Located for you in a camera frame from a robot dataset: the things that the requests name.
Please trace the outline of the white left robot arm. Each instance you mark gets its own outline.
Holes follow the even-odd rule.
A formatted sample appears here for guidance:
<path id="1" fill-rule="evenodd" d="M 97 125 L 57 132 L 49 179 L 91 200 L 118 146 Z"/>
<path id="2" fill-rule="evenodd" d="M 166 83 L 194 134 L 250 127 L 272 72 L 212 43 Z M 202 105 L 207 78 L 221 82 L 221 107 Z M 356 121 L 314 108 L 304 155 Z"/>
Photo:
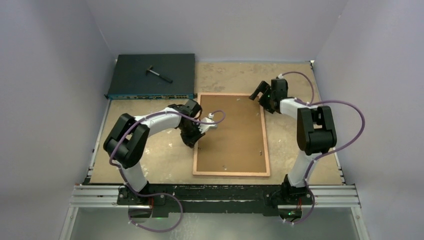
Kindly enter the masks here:
<path id="1" fill-rule="evenodd" d="M 124 113 L 119 116 L 103 149 L 109 155 L 109 162 L 118 167 L 125 184 L 131 188 L 129 197 L 136 204 L 142 205 L 149 199 L 149 191 L 145 188 L 148 181 L 140 165 L 148 138 L 164 130 L 179 129 L 183 143 L 193 148 L 215 125 L 212 114 L 202 120 L 196 119 L 201 111 L 196 101 L 188 100 L 186 104 L 171 104 L 150 115 Z"/>

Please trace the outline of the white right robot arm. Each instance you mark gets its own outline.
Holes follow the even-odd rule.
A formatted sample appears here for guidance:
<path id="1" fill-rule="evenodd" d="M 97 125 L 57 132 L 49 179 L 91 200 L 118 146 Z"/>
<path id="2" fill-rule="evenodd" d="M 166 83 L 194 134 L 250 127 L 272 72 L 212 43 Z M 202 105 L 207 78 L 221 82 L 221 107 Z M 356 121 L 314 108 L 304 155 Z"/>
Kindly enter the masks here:
<path id="1" fill-rule="evenodd" d="M 261 81 L 250 100 L 258 100 L 264 110 L 287 115 L 296 120 L 296 141 L 299 152 L 293 168 L 284 177 L 280 196 L 288 204 L 308 194 L 308 181 L 317 158 L 328 153 L 337 143 L 336 128 L 329 106 L 308 105 L 288 95 L 285 79 Z"/>

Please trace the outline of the small black hammer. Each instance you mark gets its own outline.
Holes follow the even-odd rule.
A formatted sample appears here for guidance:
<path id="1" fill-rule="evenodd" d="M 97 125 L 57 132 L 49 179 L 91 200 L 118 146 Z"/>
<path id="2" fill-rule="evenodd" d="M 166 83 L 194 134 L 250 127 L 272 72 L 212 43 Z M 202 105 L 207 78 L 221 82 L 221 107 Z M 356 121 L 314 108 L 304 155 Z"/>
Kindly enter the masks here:
<path id="1" fill-rule="evenodd" d="M 150 65 L 146 70 L 145 70 L 145 75 L 147 76 L 149 73 L 157 76 L 158 78 L 162 79 L 163 81 L 172 84 L 173 80 L 170 79 L 169 77 L 166 77 L 164 75 L 161 75 L 160 73 L 156 72 L 153 70 L 154 66 Z"/>

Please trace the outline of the dark blue network switch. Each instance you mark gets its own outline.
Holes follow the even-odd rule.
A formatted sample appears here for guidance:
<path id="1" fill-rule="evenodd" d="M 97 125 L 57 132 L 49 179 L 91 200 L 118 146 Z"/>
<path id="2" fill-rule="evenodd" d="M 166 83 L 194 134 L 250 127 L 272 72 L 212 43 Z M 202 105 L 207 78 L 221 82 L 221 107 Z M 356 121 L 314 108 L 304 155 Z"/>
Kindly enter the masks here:
<path id="1" fill-rule="evenodd" d="M 193 99 L 195 97 L 193 53 L 120 54 L 105 97 L 109 100 Z M 146 69 L 173 80 L 168 83 Z"/>

